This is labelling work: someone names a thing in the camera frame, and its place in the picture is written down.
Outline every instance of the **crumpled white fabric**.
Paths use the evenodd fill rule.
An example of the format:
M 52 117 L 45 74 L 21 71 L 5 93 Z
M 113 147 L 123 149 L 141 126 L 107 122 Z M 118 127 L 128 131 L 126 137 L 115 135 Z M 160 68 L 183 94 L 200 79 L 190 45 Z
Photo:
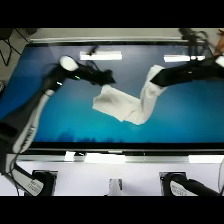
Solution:
M 93 99 L 92 108 L 113 116 L 121 122 L 144 124 L 153 112 L 157 97 L 166 90 L 166 87 L 160 87 L 150 82 L 162 69 L 164 69 L 162 66 L 154 65 L 149 70 L 140 99 L 109 85 L 104 85 L 100 95 Z

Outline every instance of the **blue surface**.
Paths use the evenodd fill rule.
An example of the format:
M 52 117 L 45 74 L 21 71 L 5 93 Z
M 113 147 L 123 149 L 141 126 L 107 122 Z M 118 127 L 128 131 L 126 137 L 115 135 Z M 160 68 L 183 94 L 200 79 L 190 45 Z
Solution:
M 88 46 L 27 47 L 0 101 L 0 118 L 22 105 L 38 89 L 41 78 L 60 56 L 79 60 Z M 173 67 L 164 54 L 187 54 L 184 46 L 102 46 L 122 51 L 121 61 L 96 61 L 111 69 L 112 85 L 140 96 L 151 66 Z M 224 82 L 195 81 L 170 86 L 157 100 L 150 119 L 136 126 L 92 109 L 101 87 L 87 81 L 66 80 L 47 103 L 35 137 L 37 142 L 224 142 Z

